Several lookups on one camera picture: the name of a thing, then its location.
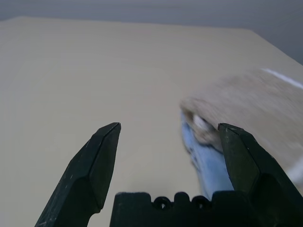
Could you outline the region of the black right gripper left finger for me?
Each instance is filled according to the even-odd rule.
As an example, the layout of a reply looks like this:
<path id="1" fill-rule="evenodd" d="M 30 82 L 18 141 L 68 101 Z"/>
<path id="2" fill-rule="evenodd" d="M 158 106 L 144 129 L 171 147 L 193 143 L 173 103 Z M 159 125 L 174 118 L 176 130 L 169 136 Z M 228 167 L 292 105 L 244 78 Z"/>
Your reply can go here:
<path id="1" fill-rule="evenodd" d="M 98 129 L 71 159 L 37 227 L 86 227 L 103 209 L 115 166 L 121 124 Z"/>

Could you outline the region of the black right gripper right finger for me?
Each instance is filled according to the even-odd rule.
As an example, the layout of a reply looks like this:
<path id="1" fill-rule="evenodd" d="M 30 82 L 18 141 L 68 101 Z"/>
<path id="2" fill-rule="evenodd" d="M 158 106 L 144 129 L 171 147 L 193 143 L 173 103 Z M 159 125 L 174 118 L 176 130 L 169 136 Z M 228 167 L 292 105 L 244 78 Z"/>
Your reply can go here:
<path id="1" fill-rule="evenodd" d="M 303 197 L 277 161 L 244 129 L 220 123 L 218 131 L 234 190 L 246 194 L 264 227 L 301 227 Z"/>

